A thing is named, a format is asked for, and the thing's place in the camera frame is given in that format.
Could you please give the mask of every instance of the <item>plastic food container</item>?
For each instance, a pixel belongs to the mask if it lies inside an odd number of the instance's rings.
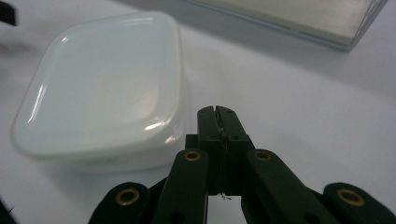
[[[83,171],[144,169],[184,148],[178,30],[159,12],[92,21],[47,48],[11,130],[27,156]]]

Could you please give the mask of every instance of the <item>white table surface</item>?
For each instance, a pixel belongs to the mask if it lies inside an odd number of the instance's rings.
[[[273,150],[310,188],[368,191],[396,213],[396,1],[350,52],[322,47],[179,0],[12,0],[0,23],[0,195],[21,224],[88,223],[116,185],[150,187],[170,166],[87,175],[30,161],[9,130],[46,46],[84,21],[159,10],[179,23],[191,126],[207,105],[233,109],[256,147]],[[207,223],[246,223],[239,198],[210,198]]]

